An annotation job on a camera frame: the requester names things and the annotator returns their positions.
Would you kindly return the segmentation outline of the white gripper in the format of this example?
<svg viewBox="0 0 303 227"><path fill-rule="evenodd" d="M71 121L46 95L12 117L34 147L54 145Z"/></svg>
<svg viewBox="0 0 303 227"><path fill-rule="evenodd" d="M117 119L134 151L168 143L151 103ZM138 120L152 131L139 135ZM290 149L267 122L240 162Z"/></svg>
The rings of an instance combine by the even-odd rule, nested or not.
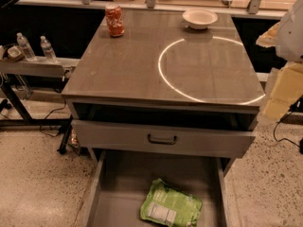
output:
<svg viewBox="0 0 303 227"><path fill-rule="evenodd" d="M276 46L276 35L280 22L271 26L256 40L256 45L268 48ZM303 96L303 63L288 61L279 70L272 97L268 99L262 113L269 119L279 121L288 112L290 105Z"/></svg>

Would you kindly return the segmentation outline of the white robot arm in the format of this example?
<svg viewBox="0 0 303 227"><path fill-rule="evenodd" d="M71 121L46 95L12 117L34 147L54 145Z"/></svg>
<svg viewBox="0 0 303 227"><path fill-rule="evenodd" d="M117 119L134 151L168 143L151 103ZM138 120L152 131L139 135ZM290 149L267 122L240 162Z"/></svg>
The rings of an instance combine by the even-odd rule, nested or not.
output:
<svg viewBox="0 0 303 227"><path fill-rule="evenodd" d="M262 110L267 118L279 121L303 96L303 0L296 0L279 22L258 37L256 44L274 47L286 61Z"/></svg>

